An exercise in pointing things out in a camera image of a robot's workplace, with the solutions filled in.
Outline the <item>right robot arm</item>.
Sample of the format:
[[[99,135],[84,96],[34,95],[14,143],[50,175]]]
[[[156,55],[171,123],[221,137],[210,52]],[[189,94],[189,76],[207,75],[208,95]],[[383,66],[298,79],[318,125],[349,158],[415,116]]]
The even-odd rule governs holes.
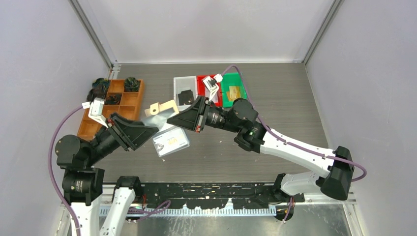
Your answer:
[[[236,134],[234,142],[245,151],[277,156],[307,168],[306,173],[278,174],[271,191],[279,202],[309,192],[321,192],[340,201],[348,198],[354,167],[347,148],[331,150],[292,139],[257,121],[258,114],[243,98],[224,109],[198,96],[167,123],[196,133],[205,126],[230,131]]]

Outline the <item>beige card holder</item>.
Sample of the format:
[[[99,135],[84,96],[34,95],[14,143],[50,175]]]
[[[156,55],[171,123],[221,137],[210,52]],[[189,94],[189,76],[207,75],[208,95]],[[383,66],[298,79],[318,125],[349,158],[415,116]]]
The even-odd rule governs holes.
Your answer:
[[[149,106],[148,109],[144,110],[146,117],[156,116],[165,111],[171,111],[173,112],[174,115],[177,115],[179,113],[179,109],[177,107],[175,100],[169,100],[164,103],[159,103],[159,102],[153,103]]]

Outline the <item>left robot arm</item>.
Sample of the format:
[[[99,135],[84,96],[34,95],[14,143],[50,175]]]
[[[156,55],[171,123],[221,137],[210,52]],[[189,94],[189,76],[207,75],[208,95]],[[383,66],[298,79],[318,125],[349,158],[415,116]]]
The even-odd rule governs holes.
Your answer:
[[[136,150],[159,131],[141,121],[112,113],[91,141],[65,135],[55,146],[57,165],[64,170],[63,203],[72,219],[77,236],[119,236],[132,203],[143,198],[139,177],[121,176],[112,196],[112,205],[104,223],[99,223],[104,169],[94,165],[118,148]]]

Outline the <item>clear card sleeve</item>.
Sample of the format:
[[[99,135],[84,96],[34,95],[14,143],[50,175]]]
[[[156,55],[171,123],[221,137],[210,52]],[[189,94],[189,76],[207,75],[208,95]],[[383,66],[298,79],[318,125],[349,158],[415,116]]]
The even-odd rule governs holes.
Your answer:
[[[167,119],[177,113],[173,109],[159,112],[142,119],[146,126],[158,128],[158,132],[151,138],[157,155],[163,157],[190,146],[190,141],[183,128],[167,123]]]

